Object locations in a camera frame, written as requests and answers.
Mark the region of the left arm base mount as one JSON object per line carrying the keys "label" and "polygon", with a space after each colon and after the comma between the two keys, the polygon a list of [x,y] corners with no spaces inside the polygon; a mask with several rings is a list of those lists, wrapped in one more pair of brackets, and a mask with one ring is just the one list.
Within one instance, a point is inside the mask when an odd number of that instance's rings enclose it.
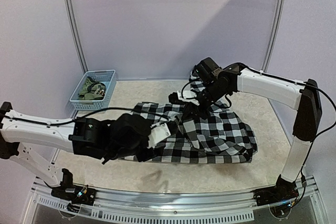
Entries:
{"label": "left arm base mount", "polygon": [[73,183],[73,174],[63,168],[62,180],[57,187],[51,187],[53,197],[69,201],[66,206],[67,211],[78,213],[81,205],[93,206],[97,190],[88,185],[75,185]]}

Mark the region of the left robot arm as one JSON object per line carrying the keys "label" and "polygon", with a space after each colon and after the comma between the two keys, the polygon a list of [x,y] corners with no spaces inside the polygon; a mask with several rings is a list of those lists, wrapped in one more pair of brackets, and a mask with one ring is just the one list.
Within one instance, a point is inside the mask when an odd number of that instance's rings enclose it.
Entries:
{"label": "left robot arm", "polygon": [[76,119],[53,120],[16,112],[10,102],[1,105],[1,158],[13,161],[41,178],[67,200],[78,195],[71,183],[71,173],[56,168],[31,144],[61,149],[108,161],[136,156],[145,162],[162,153],[155,147],[177,131],[177,122],[168,116],[164,121],[151,123],[144,117],[123,114],[116,120],[99,121],[90,115]]}

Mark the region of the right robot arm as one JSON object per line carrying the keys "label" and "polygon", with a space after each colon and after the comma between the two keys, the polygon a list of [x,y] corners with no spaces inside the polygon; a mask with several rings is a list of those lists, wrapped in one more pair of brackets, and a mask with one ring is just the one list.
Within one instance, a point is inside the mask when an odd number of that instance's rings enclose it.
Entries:
{"label": "right robot arm", "polygon": [[293,125],[291,148],[271,196],[276,201],[291,194],[295,181],[308,156],[309,148],[317,137],[322,117],[322,106],[317,83],[289,80],[257,71],[237,62],[225,68],[208,57],[193,69],[204,85],[200,93],[181,90],[177,97],[186,102],[184,117],[206,118],[207,109],[225,95],[244,92],[282,103],[297,112]]}

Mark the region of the black white checked shirt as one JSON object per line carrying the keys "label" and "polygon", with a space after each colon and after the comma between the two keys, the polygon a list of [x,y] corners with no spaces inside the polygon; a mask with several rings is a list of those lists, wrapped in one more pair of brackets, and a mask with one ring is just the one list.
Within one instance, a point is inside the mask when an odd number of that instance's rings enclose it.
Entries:
{"label": "black white checked shirt", "polygon": [[258,151],[251,127],[222,101],[208,108],[207,119],[180,123],[177,133],[155,148],[153,163],[250,163]]}

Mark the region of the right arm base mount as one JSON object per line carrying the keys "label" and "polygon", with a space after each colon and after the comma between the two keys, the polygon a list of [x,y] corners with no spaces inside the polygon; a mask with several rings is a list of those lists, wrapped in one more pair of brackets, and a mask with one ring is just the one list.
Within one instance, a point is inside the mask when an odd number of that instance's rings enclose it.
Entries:
{"label": "right arm base mount", "polygon": [[252,191],[253,199],[257,206],[265,205],[285,205],[288,208],[296,206],[303,198],[306,192],[307,183],[302,184],[302,193],[299,193],[299,187],[296,183],[283,185],[274,185],[270,187],[255,189]]}

